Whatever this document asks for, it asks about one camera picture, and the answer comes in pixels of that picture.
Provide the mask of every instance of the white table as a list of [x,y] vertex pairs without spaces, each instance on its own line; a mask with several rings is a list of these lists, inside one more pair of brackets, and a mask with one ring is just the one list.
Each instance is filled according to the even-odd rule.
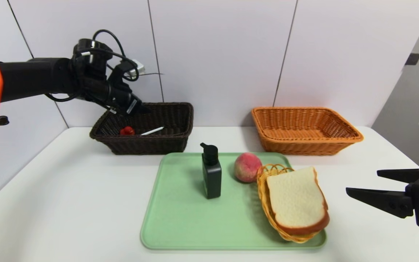
[[[90,128],[63,132],[0,192],[0,262],[419,261],[419,227],[346,195],[346,186],[403,190],[378,169],[418,168],[379,134],[336,156],[288,156],[315,166],[329,204],[328,241],[316,251],[152,251],[140,242],[148,198],[163,156],[115,156]],[[199,144],[220,152],[263,151],[255,128],[195,127]]]

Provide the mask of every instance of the white plug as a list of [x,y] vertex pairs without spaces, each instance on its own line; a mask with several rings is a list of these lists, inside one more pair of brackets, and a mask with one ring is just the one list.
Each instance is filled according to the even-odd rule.
[[[135,59],[132,59],[132,61],[134,61],[137,64],[138,75],[142,75],[143,73],[145,73],[145,66],[142,63],[138,62]],[[135,78],[137,75],[137,73],[135,72],[135,69],[132,69],[128,71],[127,73],[131,78]]]

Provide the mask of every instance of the peach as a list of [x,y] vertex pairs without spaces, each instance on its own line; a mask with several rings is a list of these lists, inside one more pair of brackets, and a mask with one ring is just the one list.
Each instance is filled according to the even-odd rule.
[[235,162],[235,176],[242,182],[255,182],[256,172],[261,166],[258,156],[252,153],[243,153]]

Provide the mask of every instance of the white pen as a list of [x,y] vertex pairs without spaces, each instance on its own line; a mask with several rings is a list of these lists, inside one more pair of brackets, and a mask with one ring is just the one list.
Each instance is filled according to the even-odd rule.
[[164,126],[158,127],[158,128],[153,129],[153,130],[151,130],[151,131],[148,131],[148,132],[143,133],[143,134],[142,134],[142,136],[149,135],[149,134],[152,134],[152,133],[154,133],[154,132],[158,132],[158,131],[160,131],[160,130],[163,130],[163,128],[164,128]]

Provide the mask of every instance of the green tray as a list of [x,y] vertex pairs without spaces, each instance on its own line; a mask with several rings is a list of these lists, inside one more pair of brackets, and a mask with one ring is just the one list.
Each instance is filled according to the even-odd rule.
[[[171,153],[161,161],[141,227],[149,249],[298,250],[326,242],[323,230],[304,244],[288,242],[271,227],[258,198],[256,183],[234,177],[240,153],[220,153],[221,197],[206,199],[201,153]],[[289,161],[279,153],[256,153],[263,164]]]

